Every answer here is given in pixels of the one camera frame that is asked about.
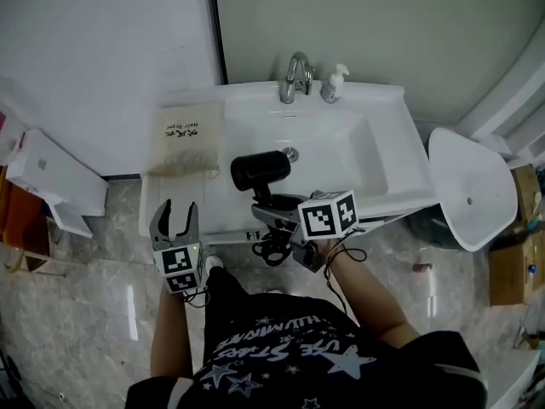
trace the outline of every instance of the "hand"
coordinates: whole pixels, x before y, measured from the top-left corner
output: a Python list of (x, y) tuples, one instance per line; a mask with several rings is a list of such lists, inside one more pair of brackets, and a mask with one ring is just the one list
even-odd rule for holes
[(318, 251), (316, 258), (324, 261), (327, 255), (330, 253), (331, 249), (335, 247), (338, 242), (339, 242), (339, 239), (337, 238), (319, 239), (319, 240), (313, 241)]

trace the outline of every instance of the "faucet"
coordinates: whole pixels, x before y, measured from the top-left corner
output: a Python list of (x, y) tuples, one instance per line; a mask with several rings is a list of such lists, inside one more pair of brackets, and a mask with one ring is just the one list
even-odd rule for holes
[(295, 71), (297, 71), (297, 64), (299, 63), (301, 63), (301, 69), (304, 76), (304, 79), (302, 80), (302, 93), (304, 95), (310, 95), (313, 87), (314, 68), (310, 65), (307, 55), (302, 51), (296, 51), (293, 56), (291, 56), (288, 74), (280, 87), (280, 101), (287, 105), (293, 103), (295, 93)]

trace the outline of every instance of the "small object on floor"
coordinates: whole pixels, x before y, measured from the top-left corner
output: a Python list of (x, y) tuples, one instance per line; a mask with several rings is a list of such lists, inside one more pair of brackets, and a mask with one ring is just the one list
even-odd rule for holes
[(218, 256), (215, 256), (215, 255), (212, 255), (212, 256), (208, 256), (206, 258), (206, 261), (204, 262), (204, 269), (206, 270), (206, 274), (208, 276), (210, 276), (210, 270), (213, 268), (213, 267), (220, 267), (220, 268), (224, 268), (225, 266), (223, 265), (223, 261), (218, 257)]
[(413, 273), (427, 273), (428, 271), (433, 270), (433, 265), (431, 263), (415, 263), (412, 266)]

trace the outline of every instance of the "sneaker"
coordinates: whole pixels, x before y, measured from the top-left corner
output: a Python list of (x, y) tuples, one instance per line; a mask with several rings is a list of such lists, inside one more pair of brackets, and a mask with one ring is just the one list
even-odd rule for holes
[(210, 276), (210, 270), (213, 267), (221, 267), (223, 268), (223, 262), (218, 256), (212, 255), (208, 256), (206, 258), (206, 261), (204, 261), (204, 270), (206, 271), (206, 274)]

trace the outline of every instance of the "soap dispenser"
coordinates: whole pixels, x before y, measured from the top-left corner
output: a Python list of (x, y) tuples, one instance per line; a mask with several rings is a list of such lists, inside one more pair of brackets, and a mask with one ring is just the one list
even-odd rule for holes
[(330, 79), (324, 81), (320, 94), (328, 103), (335, 103), (341, 98), (342, 83), (344, 82), (345, 74), (350, 74), (348, 68), (342, 64), (337, 64), (336, 71), (331, 73)]

